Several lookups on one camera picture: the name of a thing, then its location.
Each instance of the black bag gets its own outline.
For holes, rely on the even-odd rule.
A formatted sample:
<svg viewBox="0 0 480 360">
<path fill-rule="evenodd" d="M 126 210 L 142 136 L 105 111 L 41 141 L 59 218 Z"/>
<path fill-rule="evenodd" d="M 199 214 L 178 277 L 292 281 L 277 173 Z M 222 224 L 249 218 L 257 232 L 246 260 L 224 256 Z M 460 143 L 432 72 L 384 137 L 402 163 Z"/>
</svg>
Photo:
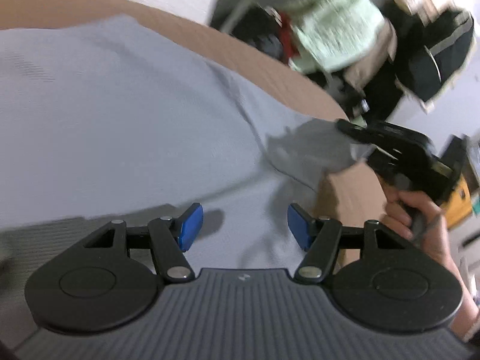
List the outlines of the black bag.
<svg viewBox="0 0 480 360">
<path fill-rule="evenodd" d="M 273 59 L 282 60 L 283 45 L 278 38 L 279 31 L 280 26 L 274 17 L 261 7 L 252 7 L 235 26 L 232 36 Z"/>
<path fill-rule="evenodd" d="M 465 63 L 474 37 L 472 15 L 467 10 L 448 9 L 426 26 L 421 46 L 395 57 L 395 74 L 407 90 L 424 103 L 438 94 Z"/>
</svg>

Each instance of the black circular disc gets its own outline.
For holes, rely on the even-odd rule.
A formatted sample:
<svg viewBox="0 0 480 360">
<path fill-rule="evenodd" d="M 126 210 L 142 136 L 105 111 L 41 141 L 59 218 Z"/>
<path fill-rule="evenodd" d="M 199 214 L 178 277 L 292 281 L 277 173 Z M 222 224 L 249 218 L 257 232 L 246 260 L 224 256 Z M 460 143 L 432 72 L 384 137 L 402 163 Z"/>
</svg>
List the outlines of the black circular disc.
<svg viewBox="0 0 480 360">
<path fill-rule="evenodd" d="M 104 268 L 77 268 L 62 276 L 60 288 L 75 298 L 95 298 L 109 292 L 116 282 L 116 276 Z"/>
<path fill-rule="evenodd" d="M 388 250 L 342 268 L 333 277 L 332 295 L 363 325 L 413 333 L 450 321 L 462 289 L 449 271 L 420 251 Z"/>
<path fill-rule="evenodd" d="M 387 269 L 373 277 L 373 287 L 382 295 L 398 300 L 420 298 L 428 291 L 428 281 L 407 269 Z"/>
<path fill-rule="evenodd" d="M 123 325 L 152 304 L 157 277 L 146 266 L 105 249 L 81 252 L 64 252 L 28 279 L 25 299 L 37 324 L 91 334 Z"/>
</svg>

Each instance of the logo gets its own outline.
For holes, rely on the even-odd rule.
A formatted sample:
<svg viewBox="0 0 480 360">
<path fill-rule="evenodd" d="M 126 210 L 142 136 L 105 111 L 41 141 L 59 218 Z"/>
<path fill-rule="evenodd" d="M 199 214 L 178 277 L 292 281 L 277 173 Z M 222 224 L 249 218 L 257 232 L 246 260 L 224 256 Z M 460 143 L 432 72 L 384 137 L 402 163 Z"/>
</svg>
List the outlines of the logo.
<svg viewBox="0 0 480 360">
<path fill-rule="evenodd" d="M 250 279 L 250 275 L 249 274 L 243 274 L 243 275 L 238 276 L 238 278 L 241 281 L 247 281 L 248 279 Z"/>
</svg>

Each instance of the cluttered items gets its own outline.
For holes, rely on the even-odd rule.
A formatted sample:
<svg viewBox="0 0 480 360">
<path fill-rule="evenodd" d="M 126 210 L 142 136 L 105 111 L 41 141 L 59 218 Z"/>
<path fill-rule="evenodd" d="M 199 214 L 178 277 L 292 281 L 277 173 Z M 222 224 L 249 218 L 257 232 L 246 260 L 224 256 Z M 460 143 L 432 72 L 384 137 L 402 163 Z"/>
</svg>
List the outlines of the cluttered items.
<svg viewBox="0 0 480 360">
<path fill-rule="evenodd" d="M 403 97 L 431 111 L 468 64 L 474 26 L 464 0 L 290 0 L 252 7 L 231 34 L 317 83 L 350 120 L 370 123 Z"/>
</svg>

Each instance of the gray cloth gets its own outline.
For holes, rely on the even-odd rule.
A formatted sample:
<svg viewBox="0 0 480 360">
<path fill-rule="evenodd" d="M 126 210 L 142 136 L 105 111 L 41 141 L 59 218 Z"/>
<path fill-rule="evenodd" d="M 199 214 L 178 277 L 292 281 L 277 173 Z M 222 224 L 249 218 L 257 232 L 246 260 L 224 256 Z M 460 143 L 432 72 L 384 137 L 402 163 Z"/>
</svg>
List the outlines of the gray cloth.
<svg viewBox="0 0 480 360">
<path fill-rule="evenodd" d="M 288 205 L 312 207 L 323 174 L 362 152 L 333 123 L 129 17 L 0 39 L 0 227 L 13 229 L 3 237 L 16 253 L 0 294 L 9 345 L 34 326 L 28 275 L 111 218 L 145 225 L 199 202 L 205 224 L 186 253 L 196 273 L 294 268 Z"/>
</svg>

